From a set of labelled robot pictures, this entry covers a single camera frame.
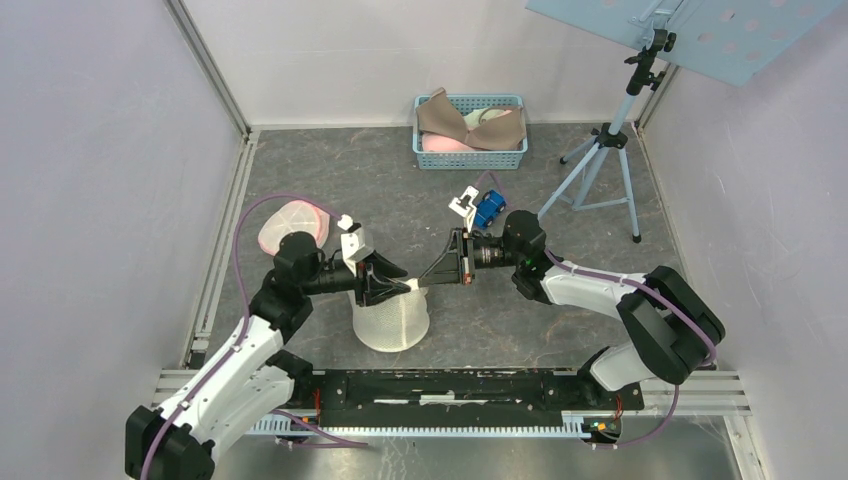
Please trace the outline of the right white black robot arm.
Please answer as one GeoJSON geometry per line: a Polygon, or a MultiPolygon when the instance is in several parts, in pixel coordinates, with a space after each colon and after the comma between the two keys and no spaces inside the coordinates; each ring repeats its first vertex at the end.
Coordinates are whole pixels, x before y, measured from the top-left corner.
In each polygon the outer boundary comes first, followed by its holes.
{"type": "Polygon", "coordinates": [[[510,212],[499,236],[457,229],[418,284],[468,285],[481,269],[510,267],[513,284],[528,300],[619,320],[627,341],[601,349],[580,370],[578,396],[591,408],[606,406],[618,390],[643,380],[679,386],[715,362],[726,330],[678,271],[586,268],[554,255],[546,239],[536,214],[525,210],[510,212]]]}

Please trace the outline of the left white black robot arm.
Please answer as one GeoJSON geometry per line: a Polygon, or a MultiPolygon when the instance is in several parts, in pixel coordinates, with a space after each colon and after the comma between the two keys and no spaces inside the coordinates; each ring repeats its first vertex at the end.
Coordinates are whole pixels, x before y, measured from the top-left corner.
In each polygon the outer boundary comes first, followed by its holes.
{"type": "Polygon", "coordinates": [[[426,312],[426,292],[405,270],[347,232],[340,259],[328,260],[303,231],[284,236],[274,266],[229,339],[156,408],[138,407],[125,427],[125,472],[132,479],[209,479],[217,463],[257,422],[314,394],[309,362],[285,344],[313,312],[312,298],[349,292],[367,319],[426,312]]]}

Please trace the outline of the beige padded bra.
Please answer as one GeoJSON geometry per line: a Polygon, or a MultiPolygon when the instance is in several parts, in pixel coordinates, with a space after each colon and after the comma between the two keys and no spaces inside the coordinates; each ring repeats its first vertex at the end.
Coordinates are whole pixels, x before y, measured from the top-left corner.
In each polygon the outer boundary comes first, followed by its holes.
{"type": "Polygon", "coordinates": [[[517,150],[526,139],[523,107],[492,105],[461,114],[443,88],[416,108],[418,128],[466,147],[486,151],[517,150]]]}

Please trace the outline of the white round tub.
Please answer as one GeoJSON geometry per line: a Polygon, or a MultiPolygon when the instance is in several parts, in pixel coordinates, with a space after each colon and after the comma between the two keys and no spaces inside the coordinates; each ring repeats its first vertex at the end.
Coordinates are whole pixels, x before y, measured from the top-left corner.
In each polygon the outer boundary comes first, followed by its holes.
{"type": "Polygon", "coordinates": [[[354,293],[348,293],[353,331],[372,350],[384,353],[405,351],[420,342],[428,332],[427,289],[420,287],[417,279],[405,280],[404,283],[411,287],[410,292],[370,307],[358,306],[354,293]]]}

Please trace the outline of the white mesh laundry bag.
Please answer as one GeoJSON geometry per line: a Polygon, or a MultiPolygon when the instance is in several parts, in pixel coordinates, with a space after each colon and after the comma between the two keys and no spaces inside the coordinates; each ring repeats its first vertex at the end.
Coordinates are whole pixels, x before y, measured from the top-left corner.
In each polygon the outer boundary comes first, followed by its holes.
{"type": "Polygon", "coordinates": [[[322,247],[329,234],[330,220],[330,215],[324,210],[302,200],[293,200],[265,221],[257,235],[257,242],[263,252],[273,256],[286,235],[306,232],[312,235],[318,247],[322,247]]]}

